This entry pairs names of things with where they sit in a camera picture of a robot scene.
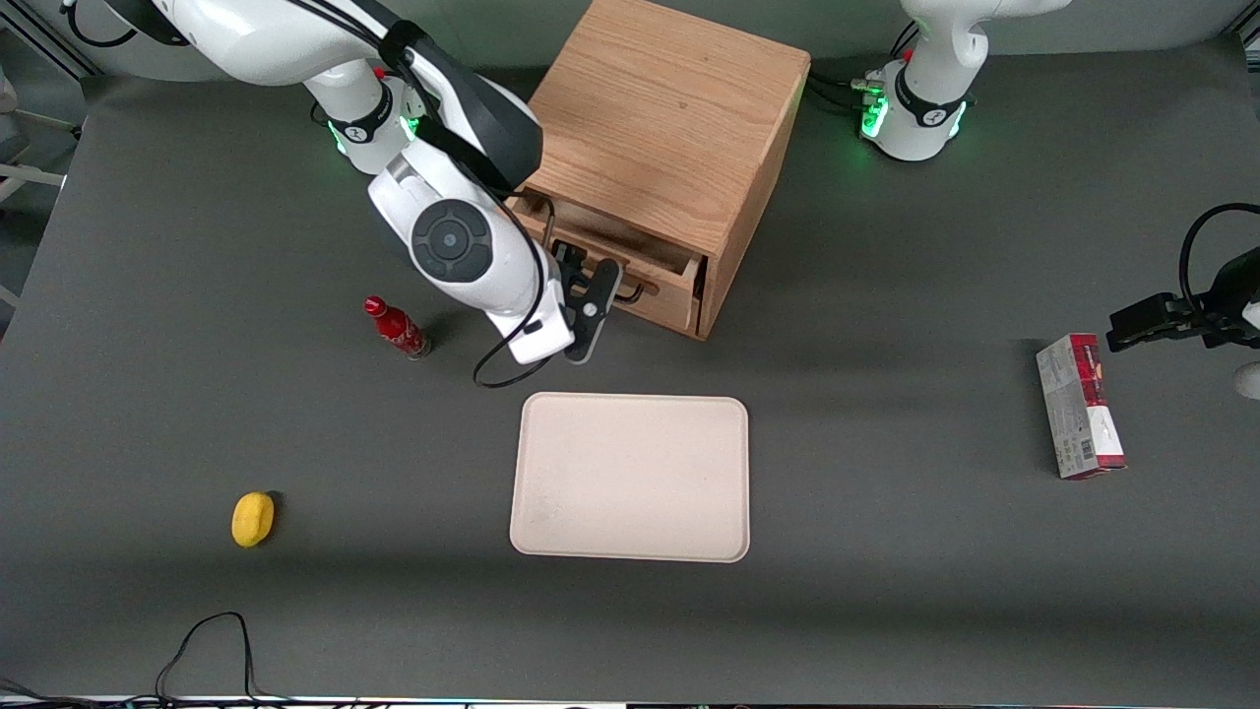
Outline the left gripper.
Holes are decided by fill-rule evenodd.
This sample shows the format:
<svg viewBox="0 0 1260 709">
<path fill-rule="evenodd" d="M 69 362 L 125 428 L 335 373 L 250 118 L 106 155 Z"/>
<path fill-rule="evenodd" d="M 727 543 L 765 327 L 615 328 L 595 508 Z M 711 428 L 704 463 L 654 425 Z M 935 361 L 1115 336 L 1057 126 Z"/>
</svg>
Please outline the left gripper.
<svg viewBox="0 0 1260 709">
<path fill-rule="evenodd" d="M 1257 324 L 1245 311 L 1257 306 L 1259 251 L 1234 257 L 1218 271 L 1210 288 L 1194 295 L 1202 327 L 1184 297 L 1153 293 L 1108 317 L 1108 349 L 1113 354 L 1143 343 L 1181 341 L 1201 337 L 1206 349 L 1239 345 L 1259 350 Z"/>
</svg>

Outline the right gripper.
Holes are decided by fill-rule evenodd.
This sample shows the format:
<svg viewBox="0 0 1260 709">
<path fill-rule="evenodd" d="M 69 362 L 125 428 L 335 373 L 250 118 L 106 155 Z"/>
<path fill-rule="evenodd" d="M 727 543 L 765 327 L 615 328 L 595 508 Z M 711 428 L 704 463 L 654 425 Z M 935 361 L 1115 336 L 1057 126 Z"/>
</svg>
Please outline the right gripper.
<svg viewBox="0 0 1260 709">
<path fill-rule="evenodd" d="M 581 366 L 593 356 L 604 320 L 609 317 L 624 280 L 624 264 L 616 259 L 601 259 L 593 273 L 587 275 L 587 251 L 564 239 L 553 239 L 549 254 L 554 264 L 547 264 L 547 283 L 530 319 L 524 319 L 524 315 L 536 301 L 536 288 L 525 293 L 524 305 L 517 314 L 486 311 L 486 315 L 500 336 L 517 332 L 510 337 L 508 350 L 518 364 L 524 366 L 567 350 L 567 360 Z M 571 324 L 564 293 L 573 314 Z"/>
</svg>

